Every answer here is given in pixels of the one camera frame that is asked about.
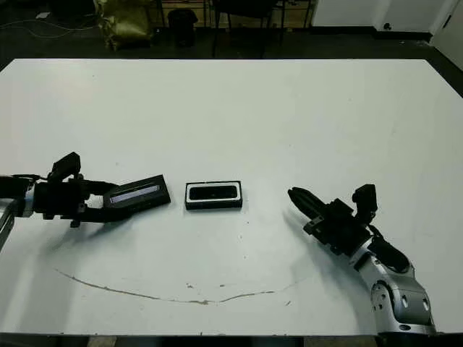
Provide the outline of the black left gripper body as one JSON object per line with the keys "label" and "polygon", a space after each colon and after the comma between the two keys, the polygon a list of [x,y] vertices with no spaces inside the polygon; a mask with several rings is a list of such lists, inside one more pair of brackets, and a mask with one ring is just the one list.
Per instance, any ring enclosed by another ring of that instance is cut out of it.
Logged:
{"label": "black left gripper body", "polygon": [[38,183],[34,188],[34,212],[41,213],[44,219],[56,215],[73,218],[89,197],[89,191],[78,180]]}

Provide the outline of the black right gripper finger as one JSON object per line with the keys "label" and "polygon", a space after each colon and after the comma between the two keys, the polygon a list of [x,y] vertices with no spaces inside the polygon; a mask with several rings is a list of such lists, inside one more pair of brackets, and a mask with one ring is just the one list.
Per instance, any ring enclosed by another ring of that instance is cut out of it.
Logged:
{"label": "black right gripper finger", "polygon": [[324,202],[300,187],[292,187],[292,202],[302,213],[324,213],[326,209]]}
{"label": "black right gripper finger", "polygon": [[288,190],[288,195],[295,207],[310,220],[318,217],[318,198],[310,191],[292,187]]}

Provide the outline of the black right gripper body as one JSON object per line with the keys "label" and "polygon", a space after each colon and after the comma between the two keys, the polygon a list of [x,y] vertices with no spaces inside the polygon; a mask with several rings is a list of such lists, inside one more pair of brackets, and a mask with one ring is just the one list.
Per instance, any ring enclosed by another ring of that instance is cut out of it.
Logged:
{"label": "black right gripper body", "polygon": [[340,199],[326,204],[325,212],[318,213],[303,229],[337,255],[353,255],[371,237],[353,216],[353,209]]}

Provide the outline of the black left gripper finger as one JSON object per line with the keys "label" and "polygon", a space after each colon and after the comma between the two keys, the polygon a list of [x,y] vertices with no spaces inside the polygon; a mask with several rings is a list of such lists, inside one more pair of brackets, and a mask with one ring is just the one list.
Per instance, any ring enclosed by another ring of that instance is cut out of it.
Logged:
{"label": "black left gripper finger", "polygon": [[125,220],[132,216],[130,211],[113,208],[91,208],[87,207],[71,218],[70,227],[78,228],[82,222],[110,223]]}
{"label": "black left gripper finger", "polygon": [[88,194],[93,195],[105,195],[111,189],[118,187],[117,184],[113,184],[105,181],[90,181],[85,180],[85,189]]}

